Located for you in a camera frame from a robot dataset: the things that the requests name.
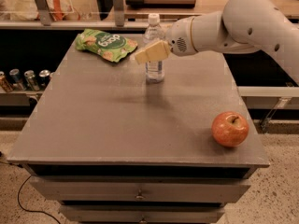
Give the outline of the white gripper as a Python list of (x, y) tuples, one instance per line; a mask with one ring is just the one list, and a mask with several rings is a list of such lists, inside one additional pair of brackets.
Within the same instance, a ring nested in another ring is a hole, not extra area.
[(135, 54), (138, 64), (148, 62), (159, 62), (166, 59), (171, 51), (177, 56), (188, 56), (196, 53), (192, 43), (192, 21), (193, 17), (178, 20), (166, 31), (166, 41), (154, 40)]

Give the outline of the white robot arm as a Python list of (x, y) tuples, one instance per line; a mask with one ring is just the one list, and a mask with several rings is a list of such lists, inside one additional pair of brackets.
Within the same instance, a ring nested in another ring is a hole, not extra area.
[(229, 0), (222, 11), (176, 21), (164, 40), (156, 38), (139, 49), (135, 61), (157, 62), (171, 53), (189, 56), (207, 50), (261, 50), (299, 82), (299, 29), (270, 0)]

